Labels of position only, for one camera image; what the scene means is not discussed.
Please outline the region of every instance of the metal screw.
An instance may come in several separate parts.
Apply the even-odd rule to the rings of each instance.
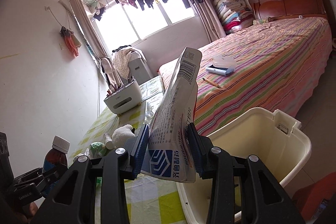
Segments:
[[[214,146],[213,148],[211,148],[211,152],[215,154],[219,154],[221,152],[221,149],[217,146]]]
[[[125,148],[122,148],[122,147],[119,147],[115,150],[115,152],[119,155],[125,153],[126,149]]]
[[[257,162],[259,158],[256,155],[250,155],[249,156],[250,161]]]
[[[87,160],[87,156],[85,156],[85,155],[81,155],[81,156],[78,157],[79,162],[85,162],[86,160]]]

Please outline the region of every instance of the striped bedsheet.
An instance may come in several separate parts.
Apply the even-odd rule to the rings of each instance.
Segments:
[[[251,26],[199,50],[203,57],[194,124],[199,134],[208,135],[252,107],[280,109],[295,117],[324,72],[332,38],[324,18],[285,19]],[[214,55],[232,56],[236,71],[229,77],[206,72]],[[176,62],[159,69],[165,88]]]

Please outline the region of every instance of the beige curtain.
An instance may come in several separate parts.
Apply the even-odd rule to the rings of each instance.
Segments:
[[[210,43],[226,36],[210,0],[204,0],[203,3],[195,1],[194,7],[201,17]]]
[[[77,21],[83,30],[87,42],[99,59],[97,62],[102,66],[104,73],[108,76],[108,83],[110,82],[112,85],[120,85],[122,83],[120,76],[110,59],[104,44],[101,42],[95,28],[93,27],[91,20],[87,17],[82,0],[70,0],[70,4]]]

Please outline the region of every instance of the green plastic wrapper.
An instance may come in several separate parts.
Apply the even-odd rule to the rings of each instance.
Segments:
[[[89,149],[92,159],[104,157],[107,152],[106,146],[101,142],[94,142],[90,144]]]

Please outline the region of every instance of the wooden headboard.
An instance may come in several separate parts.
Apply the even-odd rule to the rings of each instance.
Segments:
[[[336,20],[330,0],[249,0],[257,19],[324,17],[328,20],[333,37],[336,37]]]

